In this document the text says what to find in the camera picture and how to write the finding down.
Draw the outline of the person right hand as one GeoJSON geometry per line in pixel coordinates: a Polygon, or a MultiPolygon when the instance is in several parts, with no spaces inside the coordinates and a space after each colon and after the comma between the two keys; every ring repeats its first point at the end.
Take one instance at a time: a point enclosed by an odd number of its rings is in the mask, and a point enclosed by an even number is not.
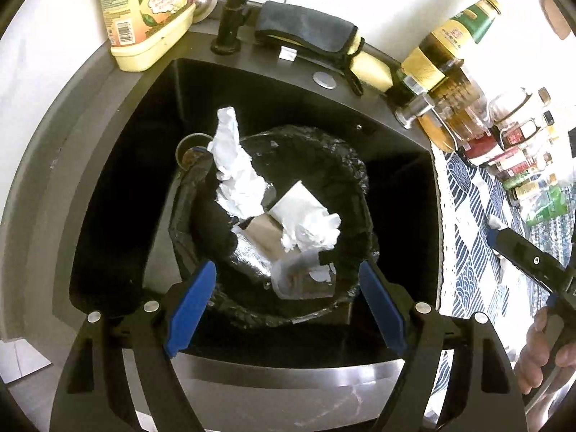
{"type": "MultiPolygon", "coordinates": [[[[534,323],[529,328],[526,335],[526,344],[522,348],[514,373],[517,377],[517,384],[520,392],[527,395],[533,388],[540,387],[543,380],[542,367],[550,360],[551,347],[548,344],[544,330],[548,323],[548,309],[543,307],[535,315],[534,323]]],[[[548,392],[552,393],[564,387],[575,372],[574,343],[565,344],[555,355],[554,363],[561,369],[557,378],[549,387],[548,392]]]]}

